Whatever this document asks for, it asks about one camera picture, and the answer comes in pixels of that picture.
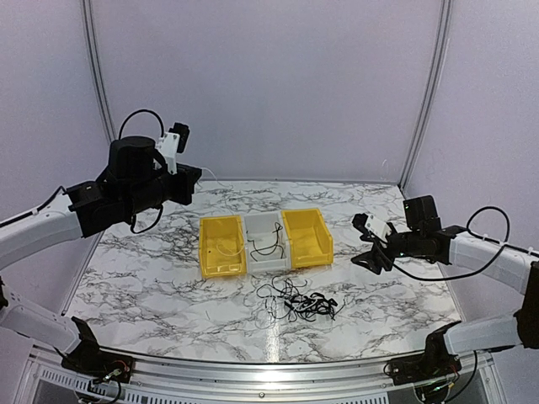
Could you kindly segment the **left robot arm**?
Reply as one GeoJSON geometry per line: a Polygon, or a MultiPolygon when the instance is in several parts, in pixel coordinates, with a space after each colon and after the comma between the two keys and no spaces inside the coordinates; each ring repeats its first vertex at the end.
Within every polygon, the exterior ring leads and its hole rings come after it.
{"type": "MultiPolygon", "coordinates": [[[[202,171],[176,161],[184,148],[184,138],[169,132],[158,141],[145,136],[113,141],[108,163],[95,180],[60,187],[42,205],[2,222],[1,267],[119,223],[134,227],[137,215],[162,211],[167,201],[190,205],[202,171]]],[[[86,322],[59,316],[6,285],[1,287],[1,326],[72,356],[90,375],[106,367],[86,322]]]]}

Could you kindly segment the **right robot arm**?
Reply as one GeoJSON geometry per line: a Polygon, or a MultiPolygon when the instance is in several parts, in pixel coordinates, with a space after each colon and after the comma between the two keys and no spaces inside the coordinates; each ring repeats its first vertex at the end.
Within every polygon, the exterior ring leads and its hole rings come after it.
{"type": "Polygon", "coordinates": [[[447,276],[447,282],[483,274],[523,296],[521,308],[513,314],[456,322],[429,334],[417,360],[419,372],[434,377],[450,363],[450,356],[471,351],[536,349],[538,252],[512,246],[507,237],[480,236],[469,226],[444,227],[430,195],[406,199],[403,208],[408,227],[404,232],[373,214],[354,216],[353,227],[372,248],[353,257],[353,264],[379,275],[398,269],[399,258],[417,258],[463,269],[463,274],[447,276]]]}

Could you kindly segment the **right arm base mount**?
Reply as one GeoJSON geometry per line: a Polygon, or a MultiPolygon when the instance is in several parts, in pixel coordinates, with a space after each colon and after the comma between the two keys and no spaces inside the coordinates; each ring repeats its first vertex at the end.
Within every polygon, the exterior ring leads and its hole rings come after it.
{"type": "Polygon", "coordinates": [[[460,359],[447,350],[444,333],[437,331],[426,337],[422,353],[390,359],[383,372],[394,385],[405,385],[456,375],[461,369],[460,359]]]}

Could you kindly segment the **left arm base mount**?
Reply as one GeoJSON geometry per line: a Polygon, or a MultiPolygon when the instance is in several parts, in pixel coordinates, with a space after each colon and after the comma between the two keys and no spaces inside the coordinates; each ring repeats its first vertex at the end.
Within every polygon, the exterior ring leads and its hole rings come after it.
{"type": "Polygon", "coordinates": [[[99,345],[89,325],[82,319],[71,317],[77,330],[75,348],[63,353],[61,365],[98,381],[119,381],[128,383],[131,379],[134,359],[131,356],[104,351],[99,345]]]}

